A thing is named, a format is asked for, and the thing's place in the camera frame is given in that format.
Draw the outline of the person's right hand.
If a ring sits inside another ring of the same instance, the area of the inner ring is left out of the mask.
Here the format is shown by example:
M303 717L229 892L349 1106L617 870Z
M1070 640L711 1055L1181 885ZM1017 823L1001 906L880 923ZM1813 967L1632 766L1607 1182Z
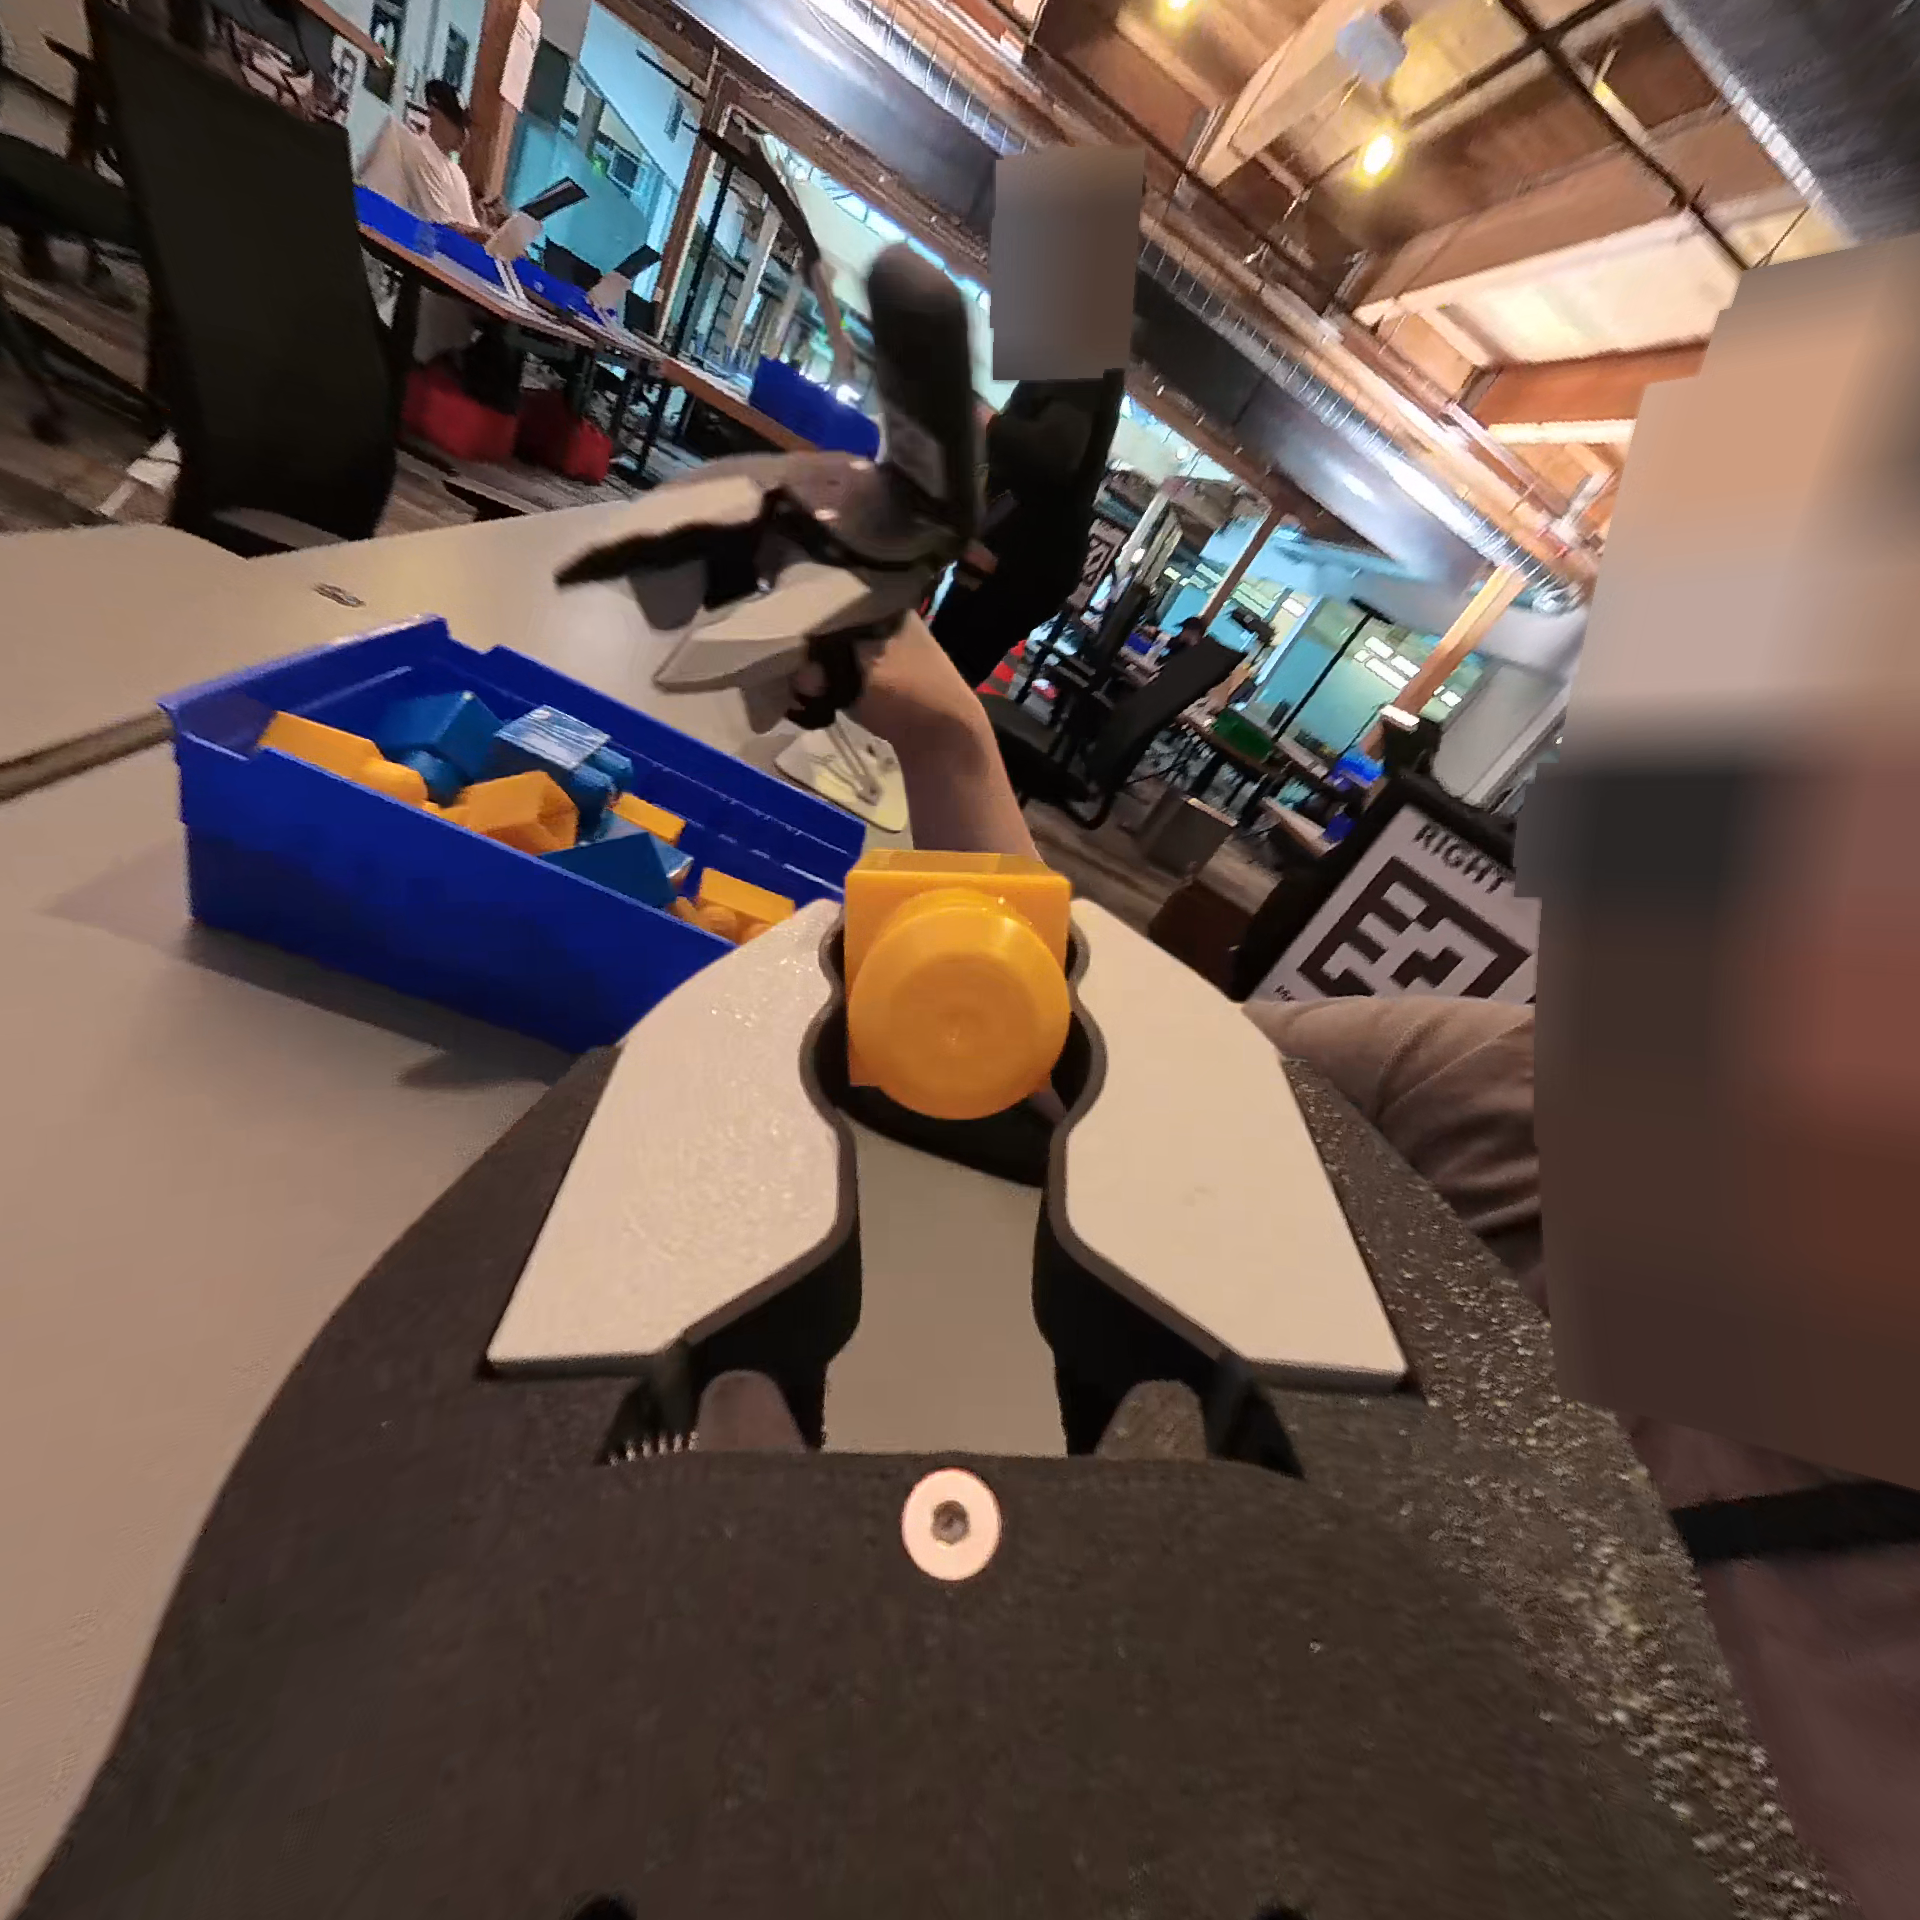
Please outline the person's right hand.
M871 658L853 718L898 755L939 750L990 727L980 691L949 660L920 612Z

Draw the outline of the person's brown shirt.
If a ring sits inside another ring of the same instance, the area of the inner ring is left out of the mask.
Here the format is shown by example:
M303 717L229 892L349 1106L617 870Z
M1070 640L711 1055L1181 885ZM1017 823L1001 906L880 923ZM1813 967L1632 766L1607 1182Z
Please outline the person's brown shirt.
M1309 1060L1549 1314L1542 1249L1535 1012L1452 996L1249 1001L1249 1022ZM1867 1480L1732 1434L1630 1415L1624 1434L1661 1502L1697 1544L1702 1523L1757 1534L1867 1514L1835 1496ZM1874 1920L1920 1916L1920 1551L1867 1534L1835 1544L1702 1554L1702 1608L1757 1730L1782 1805L1831 1886Z

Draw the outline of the clear and white stand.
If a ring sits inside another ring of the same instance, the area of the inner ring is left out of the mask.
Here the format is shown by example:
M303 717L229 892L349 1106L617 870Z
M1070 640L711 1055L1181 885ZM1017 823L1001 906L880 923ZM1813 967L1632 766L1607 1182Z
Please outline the clear and white stand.
M827 728L797 728L779 743L775 769L880 835L908 835L898 750L866 728L853 717L840 717Z

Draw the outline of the yellow one-stud building block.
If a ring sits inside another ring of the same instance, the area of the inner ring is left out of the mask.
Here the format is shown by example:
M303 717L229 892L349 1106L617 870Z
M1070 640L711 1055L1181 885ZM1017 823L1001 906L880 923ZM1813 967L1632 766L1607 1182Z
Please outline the yellow one-stud building block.
M990 1122L1070 1029L1070 879L1034 855L880 850L845 885L850 1083Z

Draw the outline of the black and white marker sign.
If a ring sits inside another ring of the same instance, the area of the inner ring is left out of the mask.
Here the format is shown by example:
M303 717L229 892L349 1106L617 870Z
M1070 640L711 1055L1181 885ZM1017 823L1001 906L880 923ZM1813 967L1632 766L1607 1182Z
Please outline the black and white marker sign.
M1339 855L1312 901L1276 911L1243 949L1249 1001L1542 996L1542 901L1518 886L1509 835L1397 806Z

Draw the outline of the black office chair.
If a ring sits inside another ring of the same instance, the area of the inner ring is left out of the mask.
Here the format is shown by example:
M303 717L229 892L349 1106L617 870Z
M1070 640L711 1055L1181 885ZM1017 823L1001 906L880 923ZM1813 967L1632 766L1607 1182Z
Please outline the black office chair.
M395 364L349 140L84 3L179 443L167 527L239 559L361 541L395 495Z
M1001 769L1017 800L1069 808L1080 829L1103 829L1115 792L1141 769L1148 750L1243 658L1213 637L1177 650L1148 686L1069 691L1054 717L1025 712L1006 697L985 697Z
M0 132L0 227L14 236L138 251L136 195L126 189L14 132ZM34 389L30 436L41 443L63 443L68 413L43 364L43 338L10 302L0 302L0 344Z

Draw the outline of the person's right forearm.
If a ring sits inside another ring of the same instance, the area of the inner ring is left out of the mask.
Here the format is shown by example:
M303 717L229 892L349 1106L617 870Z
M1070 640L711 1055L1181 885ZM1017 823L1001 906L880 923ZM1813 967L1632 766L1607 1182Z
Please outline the person's right forearm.
M898 755L908 839L920 855L1039 856L990 703L972 691L956 712L908 712L891 728L891 743Z

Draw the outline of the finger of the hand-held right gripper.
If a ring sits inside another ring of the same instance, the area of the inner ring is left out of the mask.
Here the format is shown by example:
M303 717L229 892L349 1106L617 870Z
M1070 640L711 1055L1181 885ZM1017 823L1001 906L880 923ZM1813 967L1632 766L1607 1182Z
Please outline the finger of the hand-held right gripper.
M634 589L655 633L835 633L840 460L718 460L571 552L556 592Z
M876 637L906 592L850 569L792 569L727 606L700 606L655 666L664 691L748 691L792 679L827 637Z

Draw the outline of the pile of colourful building blocks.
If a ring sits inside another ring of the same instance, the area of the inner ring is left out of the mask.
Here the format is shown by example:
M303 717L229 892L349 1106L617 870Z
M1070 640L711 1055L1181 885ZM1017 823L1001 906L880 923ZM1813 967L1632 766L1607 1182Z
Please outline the pile of colourful building blocks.
M371 733L279 712L255 750L419 806L721 944L753 944L797 916L797 896L700 865L688 839L691 819L647 800L637 760L556 703L501 718L481 691L432 691L392 701Z

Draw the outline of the red storage crate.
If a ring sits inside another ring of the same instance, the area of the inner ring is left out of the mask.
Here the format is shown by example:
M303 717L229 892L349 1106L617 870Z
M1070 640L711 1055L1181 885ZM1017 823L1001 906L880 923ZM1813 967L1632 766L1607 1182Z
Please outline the red storage crate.
M571 481L610 481L611 436L579 413L563 389L526 389L512 460Z
M518 413L475 400L454 368L416 364L401 396L401 427L450 460L507 463Z

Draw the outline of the blue plastic bin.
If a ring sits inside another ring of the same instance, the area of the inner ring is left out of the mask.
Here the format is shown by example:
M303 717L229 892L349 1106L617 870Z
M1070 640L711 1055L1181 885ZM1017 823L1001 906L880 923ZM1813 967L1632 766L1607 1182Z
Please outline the blue plastic bin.
M835 901L866 855L866 823L797 780L419 618L158 697L195 916L563 1051L628 1035L727 956L721 938L669 906L262 739L280 712L371 733L385 703L454 691L496 717L556 703L610 728L637 760L643 800L688 819L698 875L718 865L807 906Z

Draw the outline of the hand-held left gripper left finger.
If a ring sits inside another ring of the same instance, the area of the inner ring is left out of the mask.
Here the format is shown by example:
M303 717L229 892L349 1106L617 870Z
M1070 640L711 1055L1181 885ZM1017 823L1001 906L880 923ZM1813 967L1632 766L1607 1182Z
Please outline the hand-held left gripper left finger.
M853 1137L818 1083L840 1007L840 901L811 901L669 990L611 1075L496 1324L501 1378L617 1378L748 1330L807 1283L850 1283L827 1355L859 1324Z

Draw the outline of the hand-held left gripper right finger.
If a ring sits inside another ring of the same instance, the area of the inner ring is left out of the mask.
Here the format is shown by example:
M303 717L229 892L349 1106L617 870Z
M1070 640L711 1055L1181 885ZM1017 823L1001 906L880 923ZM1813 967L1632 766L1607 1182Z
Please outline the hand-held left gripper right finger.
M1405 1354L1280 1048L1097 901L1070 906L1069 985L1055 1249L1260 1382L1402 1385Z

